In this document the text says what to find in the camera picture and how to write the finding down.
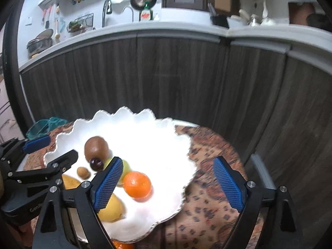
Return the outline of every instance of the orange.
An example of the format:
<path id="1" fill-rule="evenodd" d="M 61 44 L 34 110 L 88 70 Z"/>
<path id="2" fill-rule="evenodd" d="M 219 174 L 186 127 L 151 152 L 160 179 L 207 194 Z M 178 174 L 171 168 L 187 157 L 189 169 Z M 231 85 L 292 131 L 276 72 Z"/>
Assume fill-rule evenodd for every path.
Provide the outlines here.
<path id="1" fill-rule="evenodd" d="M 143 173 L 138 171 L 129 172 L 123 178 L 123 188 L 134 199 L 146 198 L 151 192 L 151 181 Z"/>
<path id="2" fill-rule="evenodd" d="M 115 240 L 112 240 L 112 243 L 117 249 L 134 249 L 135 246 L 132 243 L 122 243 Z"/>

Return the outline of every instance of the white fruit bowl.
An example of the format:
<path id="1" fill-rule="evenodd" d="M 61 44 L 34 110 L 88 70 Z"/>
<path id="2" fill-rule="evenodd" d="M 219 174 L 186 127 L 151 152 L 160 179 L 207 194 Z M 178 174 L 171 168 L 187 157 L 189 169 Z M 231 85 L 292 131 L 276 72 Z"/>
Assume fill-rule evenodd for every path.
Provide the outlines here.
<path id="1" fill-rule="evenodd" d="M 65 172 L 79 181 L 78 167 L 95 173 L 84 156 L 84 144 L 93 136 L 103 137 L 113 156 L 126 160 L 133 171 L 146 174 L 152 183 L 153 194 L 146 202 L 137 202 L 116 187 L 114 194 L 123 202 L 126 214 L 123 219 L 103 226 L 110 238 L 120 242 L 137 242 L 160 224 L 174 217 L 183 207 L 185 188 L 196 173 L 196 164 L 188 157 L 190 137 L 178 135 L 170 118 L 157 120 L 153 112 L 145 109 L 134 114 L 126 107 L 115 114 L 99 110 L 92 120 L 77 119 L 70 133 L 56 137 L 56 148 L 45 154 L 44 163 L 74 149 L 78 160 Z M 71 209 L 77 236 L 87 242 L 77 212 Z"/>

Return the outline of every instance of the blue gripper pad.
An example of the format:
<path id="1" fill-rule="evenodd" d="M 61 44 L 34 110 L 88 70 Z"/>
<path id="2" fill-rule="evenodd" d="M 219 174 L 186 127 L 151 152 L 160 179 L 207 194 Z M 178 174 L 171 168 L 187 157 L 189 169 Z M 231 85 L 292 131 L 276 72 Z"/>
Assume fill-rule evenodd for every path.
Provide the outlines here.
<path id="1" fill-rule="evenodd" d="M 109 170 L 109 172 L 104 177 L 98 189 L 95 191 L 95 195 L 92 199 L 93 209 L 98 213 L 101 209 L 105 209 L 110 197 L 117 185 L 122 172 L 123 172 L 123 162 L 119 157 L 115 157 L 107 166 L 104 171 Z"/>
<path id="2" fill-rule="evenodd" d="M 214 159 L 213 171 L 231 207 L 242 212 L 246 199 L 245 179 L 238 171 L 232 170 L 222 156 Z"/>
<path id="3" fill-rule="evenodd" d="M 27 141 L 23 147 L 23 152 L 26 154 L 31 154 L 35 151 L 38 151 L 46 146 L 48 146 L 51 142 L 51 138 L 49 135 L 42 136 L 40 138 L 36 138 L 30 141 Z"/>

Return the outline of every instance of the dish soap bottle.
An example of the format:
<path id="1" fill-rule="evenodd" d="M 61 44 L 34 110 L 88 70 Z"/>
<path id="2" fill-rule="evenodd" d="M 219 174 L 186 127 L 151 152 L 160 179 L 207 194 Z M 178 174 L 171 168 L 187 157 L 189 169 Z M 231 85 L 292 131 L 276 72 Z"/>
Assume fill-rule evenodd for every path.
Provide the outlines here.
<path id="1" fill-rule="evenodd" d="M 139 21 L 150 21 L 153 19 L 153 11 L 149 9 L 149 2 L 145 2 L 145 7 L 139 12 Z"/>

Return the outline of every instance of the electrical outlet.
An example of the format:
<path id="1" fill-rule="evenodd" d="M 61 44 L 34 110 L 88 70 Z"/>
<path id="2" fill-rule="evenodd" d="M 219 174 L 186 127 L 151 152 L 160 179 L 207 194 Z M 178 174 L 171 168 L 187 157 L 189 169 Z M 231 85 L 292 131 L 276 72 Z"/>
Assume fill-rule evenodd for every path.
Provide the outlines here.
<path id="1" fill-rule="evenodd" d="M 28 17 L 25 22 L 25 26 L 32 25 L 32 17 Z"/>

